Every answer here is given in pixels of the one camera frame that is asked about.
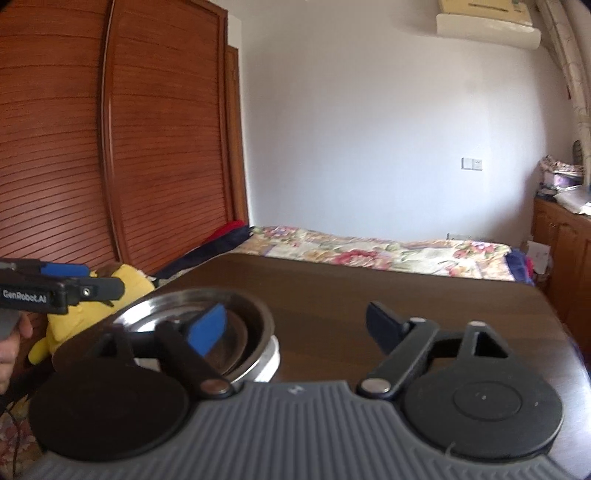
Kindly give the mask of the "left hand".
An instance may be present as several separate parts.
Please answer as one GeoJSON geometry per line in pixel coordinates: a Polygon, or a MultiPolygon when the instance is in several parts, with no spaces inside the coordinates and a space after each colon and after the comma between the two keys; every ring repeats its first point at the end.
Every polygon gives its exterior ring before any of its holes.
{"type": "Polygon", "coordinates": [[[28,316],[21,312],[18,325],[11,334],[0,342],[0,394],[9,388],[10,379],[19,355],[22,339],[29,339],[33,334],[33,326],[28,316]]]}

